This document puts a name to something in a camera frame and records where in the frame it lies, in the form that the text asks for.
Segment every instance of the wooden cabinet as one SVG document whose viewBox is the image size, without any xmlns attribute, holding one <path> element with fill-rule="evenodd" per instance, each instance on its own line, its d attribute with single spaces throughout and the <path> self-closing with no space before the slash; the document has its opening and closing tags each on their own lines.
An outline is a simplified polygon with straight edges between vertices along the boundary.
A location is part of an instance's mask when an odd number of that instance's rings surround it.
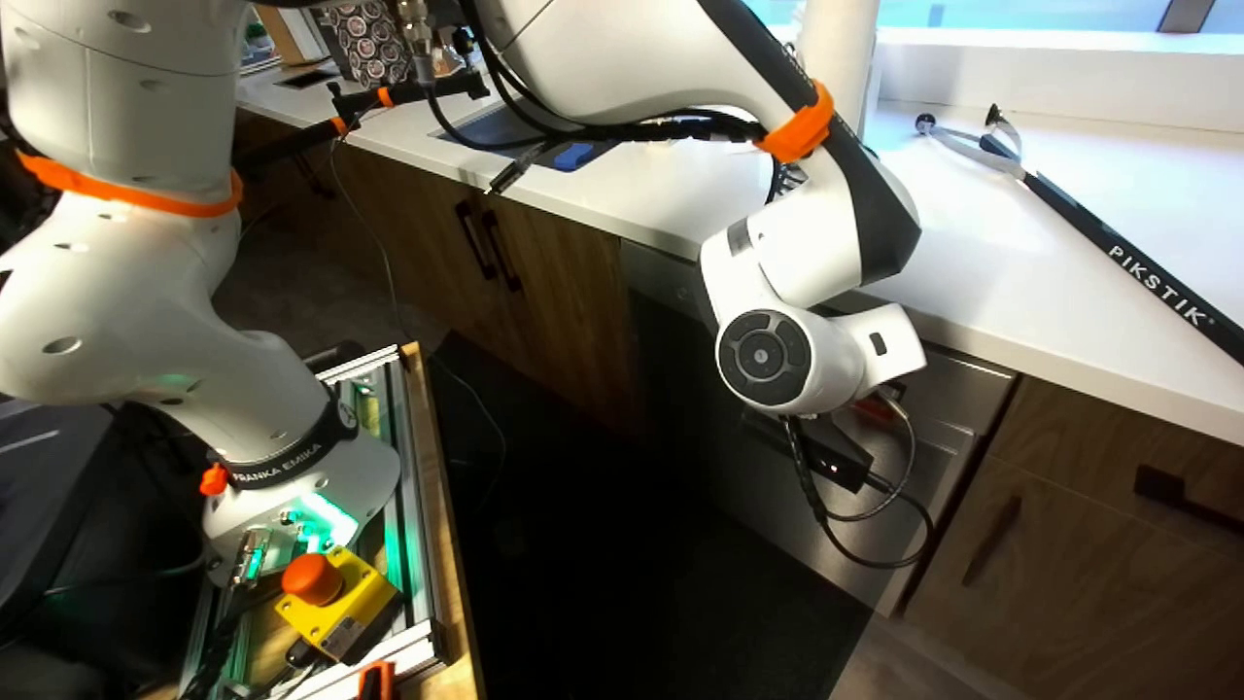
<svg viewBox="0 0 1244 700">
<path fill-rule="evenodd" d="M 1244 451 L 1027 383 L 907 622 L 1029 695 L 1244 695 Z"/>
<path fill-rule="evenodd" d="M 268 121 L 249 126 L 258 139 L 279 131 Z M 332 193 L 287 184 L 309 177 Z M 420 314 L 614 432 L 646 435 L 617 239 L 516 202 L 481 208 L 462 184 L 359 149 L 338 149 L 336 158 L 314 149 L 268 180 L 254 210 L 272 228 L 318 245 L 376 289 L 384 289 L 384 248 L 402 300 Z"/>
</svg>

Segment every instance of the white countertop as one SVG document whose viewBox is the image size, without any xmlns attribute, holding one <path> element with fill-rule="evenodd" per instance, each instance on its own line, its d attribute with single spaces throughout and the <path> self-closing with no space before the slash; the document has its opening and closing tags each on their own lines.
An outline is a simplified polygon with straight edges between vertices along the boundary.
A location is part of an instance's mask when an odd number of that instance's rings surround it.
<svg viewBox="0 0 1244 700">
<path fill-rule="evenodd" d="M 285 126 L 332 117 L 322 83 L 287 91 L 279 75 L 258 75 L 239 99 Z M 497 105 L 443 99 L 443 110 L 459 126 Z M 909 139 L 909 121 L 915 112 L 876 112 L 866 144 L 909 186 L 924 239 L 907 274 L 866 289 L 872 296 L 907 304 L 938 348 L 1244 447 L 1244 366 L 1020 184 Z M 1244 138 L 1011 121 L 1029 166 L 1244 324 Z M 459 184 L 486 184 L 506 166 L 502 156 L 438 139 L 427 105 L 370 112 L 351 144 Z M 765 184 L 769 158 L 752 149 L 622 144 L 574 177 L 533 166 L 506 199 L 692 262 L 703 239 L 761 208 Z"/>
</svg>

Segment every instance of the dark floor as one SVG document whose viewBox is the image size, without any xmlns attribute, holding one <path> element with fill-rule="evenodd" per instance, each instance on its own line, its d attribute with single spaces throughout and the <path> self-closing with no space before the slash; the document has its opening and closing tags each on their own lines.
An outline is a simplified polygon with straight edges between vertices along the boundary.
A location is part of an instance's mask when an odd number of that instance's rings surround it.
<svg viewBox="0 0 1244 700">
<path fill-rule="evenodd" d="M 298 353 L 433 339 L 451 493 L 486 694 L 582 700 L 826 700 L 866 610 L 690 499 L 473 348 L 438 342 L 287 239 L 249 239 L 221 314 Z"/>
</svg>

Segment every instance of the yellow object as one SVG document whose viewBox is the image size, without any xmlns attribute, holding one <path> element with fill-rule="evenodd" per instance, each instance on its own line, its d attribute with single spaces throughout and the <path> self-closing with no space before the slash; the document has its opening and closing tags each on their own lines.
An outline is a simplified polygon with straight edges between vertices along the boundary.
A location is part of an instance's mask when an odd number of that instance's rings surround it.
<svg viewBox="0 0 1244 700">
<path fill-rule="evenodd" d="M 278 613 L 298 632 L 309 646 L 353 664 L 384 637 L 402 599 L 388 578 L 351 549 L 332 549 L 325 565 L 342 577 L 342 593 L 332 602 L 309 602 L 287 593 L 278 599 Z"/>
</svg>

